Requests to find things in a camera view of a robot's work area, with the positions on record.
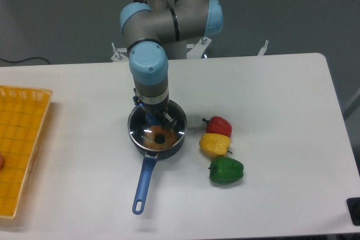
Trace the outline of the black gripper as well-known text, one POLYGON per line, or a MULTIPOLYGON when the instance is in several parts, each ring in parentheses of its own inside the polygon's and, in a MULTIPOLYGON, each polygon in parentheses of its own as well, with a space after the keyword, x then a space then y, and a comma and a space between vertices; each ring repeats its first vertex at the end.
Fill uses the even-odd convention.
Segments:
POLYGON ((141 102, 136 88, 133 88, 134 96, 133 102, 135 106, 140 106, 147 114, 158 115, 158 120, 161 127, 165 130, 173 129, 177 124, 177 118, 171 117, 166 111, 168 108, 169 101, 167 99, 163 100, 160 103, 151 105, 148 103, 141 102))

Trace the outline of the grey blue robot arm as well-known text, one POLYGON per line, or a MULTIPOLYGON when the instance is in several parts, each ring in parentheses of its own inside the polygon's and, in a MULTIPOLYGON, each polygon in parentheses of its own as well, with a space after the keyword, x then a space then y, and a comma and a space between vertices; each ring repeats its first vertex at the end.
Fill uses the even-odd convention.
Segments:
POLYGON ((134 103, 151 125, 171 129, 177 119, 168 111, 168 56, 163 46, 222 31, 223 11, 218 0, 165 0, 157 10, 141 0, 125 6, 120 28, 135 85, 134 103))

